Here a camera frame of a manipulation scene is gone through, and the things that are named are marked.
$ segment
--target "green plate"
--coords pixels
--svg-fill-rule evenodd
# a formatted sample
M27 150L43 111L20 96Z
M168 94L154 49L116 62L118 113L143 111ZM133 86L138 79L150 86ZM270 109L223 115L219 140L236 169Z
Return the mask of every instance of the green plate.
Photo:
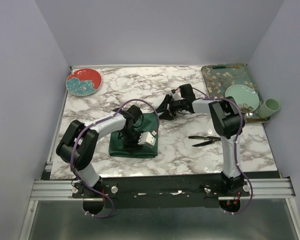
M259 96L255 90L235 84L227 88L225 97L233 97L242 113L251 113L259 107Z

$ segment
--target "gray wall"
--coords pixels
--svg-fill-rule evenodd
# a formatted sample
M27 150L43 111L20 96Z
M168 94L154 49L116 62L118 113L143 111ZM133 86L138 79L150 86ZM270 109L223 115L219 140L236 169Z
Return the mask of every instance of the gray wall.
M68 73L36 3L0 1L0 240L19 238Z
M283 0L36 0L70 65L248 63Z
M300 214L300 0L285 0L249 66L262 96L281 104L265 130L279 170L291 176Z

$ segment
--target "marble tabletop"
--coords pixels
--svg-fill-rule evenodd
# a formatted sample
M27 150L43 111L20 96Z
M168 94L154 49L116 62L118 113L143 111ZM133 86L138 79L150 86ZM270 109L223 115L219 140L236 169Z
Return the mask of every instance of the marble tabletop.
M102 76L96 93L76 97L67 95L58 141L73 120L87 123L109 113L130 99L143 99L158 107L164 96L182 84L207 92L200 66L153 66L95 68ZM143 103L134 102L144 113L152 112ZM158 156L151 159L109 156L110 135L97 142L92 165L102 177L132 177L219 173L223 167L221 142L192 147L202 140L191 135L217 136L211 116L178 114L172 121L162 120L159 127ZM248 123L240 139L241 168L244 172L276 171L274 157L261 123ZM67 163L54 153L50 179L71 179Z

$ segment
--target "cup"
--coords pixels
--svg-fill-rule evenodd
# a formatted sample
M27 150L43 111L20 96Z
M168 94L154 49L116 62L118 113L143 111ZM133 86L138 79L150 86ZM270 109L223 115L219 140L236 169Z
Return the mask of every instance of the cup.
M280 104L277 100L268 98L264 101L264 103L260 106L257 115L261 119L266 119L271 115L278 112L280 109Z

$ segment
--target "dark green towel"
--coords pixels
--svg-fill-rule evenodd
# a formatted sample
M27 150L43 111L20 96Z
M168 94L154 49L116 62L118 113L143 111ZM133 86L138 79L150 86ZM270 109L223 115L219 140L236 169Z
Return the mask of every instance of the dark green towel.
M153 130L158 128L157 117L154 113L144 113L144 120L140 127L136 128L136 131L144 131L152 133ZM139 126L142 122L142 117L135 123L135 126ZM109 155L112 157L123 157L133 159L152 159L158 155L158 134L155 135L154 147L143 146L142 150L138 150L133 154L123 149L124 139L118 139L119 131L111 133L109 144Z

